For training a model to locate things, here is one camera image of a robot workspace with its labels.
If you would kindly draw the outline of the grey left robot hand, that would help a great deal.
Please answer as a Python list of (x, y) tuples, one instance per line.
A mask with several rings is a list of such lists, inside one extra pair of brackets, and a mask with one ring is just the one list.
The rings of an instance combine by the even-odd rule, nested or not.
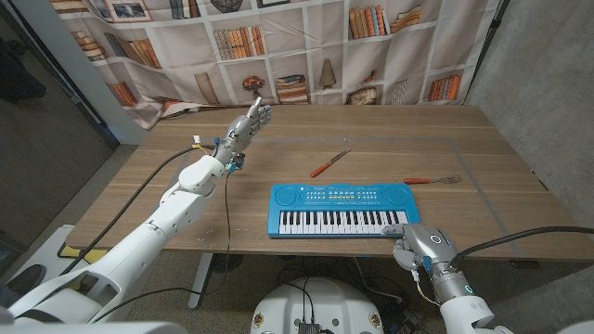
[(213, 157), (224, 165), (233, 161), (251, 143), (252, 138), (271, 122), (272, 110), (257, 97), (245, 115), (238, 116), (227, 128)]

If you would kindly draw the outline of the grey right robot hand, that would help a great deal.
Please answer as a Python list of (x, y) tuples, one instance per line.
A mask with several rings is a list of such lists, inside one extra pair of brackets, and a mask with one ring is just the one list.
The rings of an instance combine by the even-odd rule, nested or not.
[(381, 233), (397, 237), (393, 256), (402, 268), (417, 271), (423, 267), (436, 275), (452, 271), (450, 262), (457, 250), (438, 228), (423, 224), (389, 225)]

